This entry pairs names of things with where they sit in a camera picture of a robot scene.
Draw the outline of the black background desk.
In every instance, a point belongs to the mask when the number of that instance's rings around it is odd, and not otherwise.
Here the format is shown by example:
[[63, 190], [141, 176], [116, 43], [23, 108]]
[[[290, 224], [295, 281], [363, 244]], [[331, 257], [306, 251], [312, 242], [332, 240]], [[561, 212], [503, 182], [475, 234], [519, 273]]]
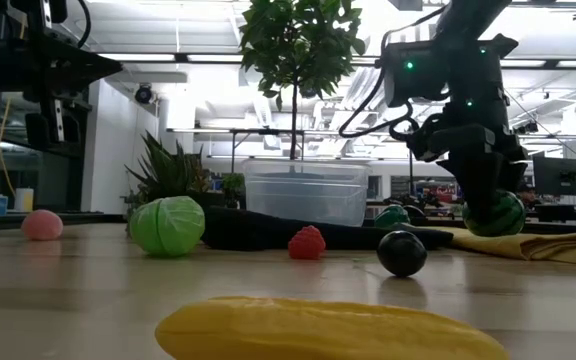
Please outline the black background desk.
[[576, 221], [576, 205], [538, 204], [535, 209], [537, 217], [542, 222]]

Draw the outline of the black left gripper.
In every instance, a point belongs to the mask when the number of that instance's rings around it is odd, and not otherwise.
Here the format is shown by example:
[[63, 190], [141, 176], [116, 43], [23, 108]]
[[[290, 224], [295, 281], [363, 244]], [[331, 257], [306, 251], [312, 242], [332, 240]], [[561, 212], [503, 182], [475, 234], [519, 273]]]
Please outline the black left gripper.
[[63, 93], [81, 92], [89, 84], [123, 69], [119, 61], [78, 48], [75, 40], [53, 30], [67, 18], [66, 0], [0, 0], [8, 44], [28, 77], [25, 100], [40, 110], [25, 116], [28, 142], [51, 148], [66, 141], [85, 143], [92, 106], [64, 101]]

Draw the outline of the red toy raspberry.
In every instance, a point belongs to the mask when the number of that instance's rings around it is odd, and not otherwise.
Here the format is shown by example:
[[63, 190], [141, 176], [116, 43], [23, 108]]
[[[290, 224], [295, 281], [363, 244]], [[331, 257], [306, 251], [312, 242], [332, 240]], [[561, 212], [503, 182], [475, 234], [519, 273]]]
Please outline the red toy raspberry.
[[303, 227], [288, 243], [289, 256], [298, 260], [318, 260], [325, 249], [321, 232], [312, 225]]

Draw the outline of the person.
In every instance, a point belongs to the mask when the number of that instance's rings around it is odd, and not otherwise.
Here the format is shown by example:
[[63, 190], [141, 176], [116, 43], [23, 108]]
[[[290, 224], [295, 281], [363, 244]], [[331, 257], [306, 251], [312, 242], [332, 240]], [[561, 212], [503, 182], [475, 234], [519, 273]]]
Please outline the person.
[[527, 210], [534, 210], [541, 203], [533, 186], [527, 183], [521, 183], [516, 191], [516, 195], [522, 201]]

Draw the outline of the striped green toy watermelon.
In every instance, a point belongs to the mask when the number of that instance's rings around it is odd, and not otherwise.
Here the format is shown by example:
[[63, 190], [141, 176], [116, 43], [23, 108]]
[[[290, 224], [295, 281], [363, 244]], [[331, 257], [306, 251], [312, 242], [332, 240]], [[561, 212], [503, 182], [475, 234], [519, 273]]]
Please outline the striped green toy watermelon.
[[465, 203], [462, 217], [466, 228], [474, 235], [515, 235], [524, 227], [526, 209], [514, 193], [498, 189], [490, 204], [471, 207]]

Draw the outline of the black toy plum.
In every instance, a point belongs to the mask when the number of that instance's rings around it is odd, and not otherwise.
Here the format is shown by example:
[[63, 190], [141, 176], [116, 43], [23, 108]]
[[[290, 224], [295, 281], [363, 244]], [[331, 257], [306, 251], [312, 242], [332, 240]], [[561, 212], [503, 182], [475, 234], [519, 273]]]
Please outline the black toy plum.
[[407, 231], [385, 235], [376, 250], [379, 262], [396, 277], [410, 277], [425, 265], [427, 250], [417, 236]]

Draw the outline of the leafy green potted tree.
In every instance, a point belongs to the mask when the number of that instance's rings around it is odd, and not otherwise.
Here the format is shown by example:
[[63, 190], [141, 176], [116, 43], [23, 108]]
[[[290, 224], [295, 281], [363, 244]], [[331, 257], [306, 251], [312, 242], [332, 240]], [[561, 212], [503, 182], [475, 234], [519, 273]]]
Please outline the leafy green potted tree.
[[244, 69], [261, 74], [258, 90], [283, 107], [290, 88], [289, 158], [297, 150], [298, 98], [332, 95], [352, 60], [366, 51], [358, 36], [362, 9], [355, 0], [250, 0], [239, 43]]

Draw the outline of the small green background plant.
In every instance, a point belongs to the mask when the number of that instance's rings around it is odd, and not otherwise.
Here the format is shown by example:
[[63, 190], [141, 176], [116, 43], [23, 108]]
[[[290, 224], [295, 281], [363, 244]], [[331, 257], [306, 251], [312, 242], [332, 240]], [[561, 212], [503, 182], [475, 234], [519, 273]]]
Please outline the small green background plant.
[[243, 174], [225, 174], [222, 178], [222, 190], [228, 208], [246, 208], [245, 178]]

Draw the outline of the clear plastic tupperware container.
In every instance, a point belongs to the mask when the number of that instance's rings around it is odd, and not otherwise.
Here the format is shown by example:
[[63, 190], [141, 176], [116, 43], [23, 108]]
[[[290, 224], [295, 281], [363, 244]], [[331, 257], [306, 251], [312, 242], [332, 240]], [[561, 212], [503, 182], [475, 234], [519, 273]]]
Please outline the clear plastic tupperware container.
[[249, 159], [242, 167], [250, 211], [317, 223], [363, 224], [370, 175], [367, 165]]

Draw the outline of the black cloth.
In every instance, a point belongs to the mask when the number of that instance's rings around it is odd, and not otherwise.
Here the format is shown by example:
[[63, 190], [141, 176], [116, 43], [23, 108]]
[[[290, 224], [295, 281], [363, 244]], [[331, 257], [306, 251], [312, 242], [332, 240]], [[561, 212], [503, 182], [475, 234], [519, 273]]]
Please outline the black cloth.
[[[201, 240], [210, 248], [232, 251], [285, 249], [306, 221], [282, 219], [247, 210], [209, 207], [204, 210]], [[328, 250], [374, 250], [388, 229], [316, 223]]]

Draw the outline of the light green toy cabbage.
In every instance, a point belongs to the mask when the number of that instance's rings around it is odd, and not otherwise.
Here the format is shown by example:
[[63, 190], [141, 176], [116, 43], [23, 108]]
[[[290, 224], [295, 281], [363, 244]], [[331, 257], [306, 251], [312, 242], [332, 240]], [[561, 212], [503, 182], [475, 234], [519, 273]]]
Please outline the light green toy cabbage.
[[155, 257], [187, 255], [204, 231], [204, 211], [188, 196], [156, 199], [135, 210], [129, 220], [132, 240]]

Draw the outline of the pink toy peach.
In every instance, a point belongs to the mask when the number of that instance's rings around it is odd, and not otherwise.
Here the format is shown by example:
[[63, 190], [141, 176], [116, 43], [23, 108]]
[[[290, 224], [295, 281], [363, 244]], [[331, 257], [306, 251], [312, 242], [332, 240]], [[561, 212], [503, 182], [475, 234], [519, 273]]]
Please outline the pink toy peach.
[[57, 214], [39, 209], [29, 213], [24, 218], [21, 231], [29, 240], [56, 240], [63, 232], [63, 222]]

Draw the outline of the yellow toy banana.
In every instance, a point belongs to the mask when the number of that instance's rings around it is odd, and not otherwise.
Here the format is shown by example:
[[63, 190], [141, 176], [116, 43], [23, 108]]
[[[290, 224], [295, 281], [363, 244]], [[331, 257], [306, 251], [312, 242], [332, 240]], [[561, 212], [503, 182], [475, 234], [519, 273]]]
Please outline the yellow toy banana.
[[155, 338], [175, 360], [510, 360], [491, 336], [434, 313], [291, 298], [187, 304]]

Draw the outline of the large black computer monitor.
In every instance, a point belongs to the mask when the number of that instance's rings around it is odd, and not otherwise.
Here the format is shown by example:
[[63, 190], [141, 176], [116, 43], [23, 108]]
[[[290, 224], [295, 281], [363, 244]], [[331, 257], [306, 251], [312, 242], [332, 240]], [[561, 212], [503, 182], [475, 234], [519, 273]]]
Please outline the large black computer monitor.
[[533, 159], [536, 192], [541, 195], [576, 196], [576, 159]]

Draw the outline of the dark green toy vegetable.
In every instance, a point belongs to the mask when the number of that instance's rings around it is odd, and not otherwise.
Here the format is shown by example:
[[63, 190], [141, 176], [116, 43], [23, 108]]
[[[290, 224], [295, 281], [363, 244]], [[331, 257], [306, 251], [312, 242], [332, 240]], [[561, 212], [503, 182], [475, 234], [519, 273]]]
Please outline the dark green toy vegetable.
[[377, 228], [392, 228], [397, 224], [409, 224], [410, 217], [407, 210], [401, 205], [390, 205], [374, 218]]

